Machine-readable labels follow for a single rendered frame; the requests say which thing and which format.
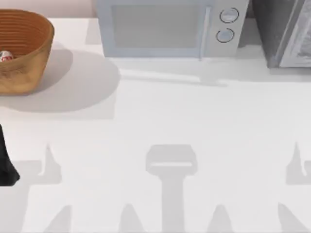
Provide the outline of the grey cabinet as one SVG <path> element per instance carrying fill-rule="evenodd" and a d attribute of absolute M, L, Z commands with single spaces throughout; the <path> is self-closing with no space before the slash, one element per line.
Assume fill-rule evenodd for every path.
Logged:
<path fill-rule="evenodd" d="M 252 0 L 269 68 L 311 68 L 311 0 Z"/>

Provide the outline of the round microwave knob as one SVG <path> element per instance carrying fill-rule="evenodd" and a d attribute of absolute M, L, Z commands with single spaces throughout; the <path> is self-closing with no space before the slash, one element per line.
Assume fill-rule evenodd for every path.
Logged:
<path fill-rule="evenodd" d="M 239 11 L 236 8 L 224 9 L 220 13 L 220 20 L 223 23 L 233 23 L 239 18 Z"/>
<path fill-rule="evenodd" d="M 216 39 L 220 43 L 228 43 L 233 40 L 235 33 L 232 29 L 226 28 L 216 33 Z"/>

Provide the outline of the brown woven basket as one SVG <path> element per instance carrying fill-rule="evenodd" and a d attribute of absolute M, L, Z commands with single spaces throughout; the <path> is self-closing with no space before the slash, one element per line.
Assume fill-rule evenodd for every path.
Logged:
<path fill-rule="evenodd" d="M 54 26 L 44 16 L 21 9 L 0 9 L 0 96 L 23 95 L 39 85 L 54 38 Z"/>

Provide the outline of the pale microwave oven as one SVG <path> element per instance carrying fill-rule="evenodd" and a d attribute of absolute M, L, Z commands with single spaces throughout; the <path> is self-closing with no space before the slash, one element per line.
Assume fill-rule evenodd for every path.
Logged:
<path fill-rule="evenodd" d="M 236 54 L 249 0 L 212 0 L 213 4 L 209 14 L 209 25 L 205 46 L 204 58 L 210 57 L 230 57 Z M 236 8 L 239 11 L 239 18 L 233 23 L 223 23 L 220 20 L 220 13 L 224 9 Z M 219 30 L 230 28 L 234 31 L 235 36 L 228 43 L 220 43 L 216 39 L 216 33 Z"/>

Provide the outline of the white and red can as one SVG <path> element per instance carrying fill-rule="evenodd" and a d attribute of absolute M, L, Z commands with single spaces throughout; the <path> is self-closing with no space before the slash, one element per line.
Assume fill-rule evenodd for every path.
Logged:
<path fill-rule="evenodd" d="M 1 50 L 0 51 L 0 63 L 12 60 L 14 57 L 10 51 Z"/>

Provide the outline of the microwave oven door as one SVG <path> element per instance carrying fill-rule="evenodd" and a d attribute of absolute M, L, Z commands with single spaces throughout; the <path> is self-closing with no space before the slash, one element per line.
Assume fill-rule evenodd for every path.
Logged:
<path fill-rule="evenodd" d="M 199 58 L 212 0 L 96 0 L 106 57 Z"/>

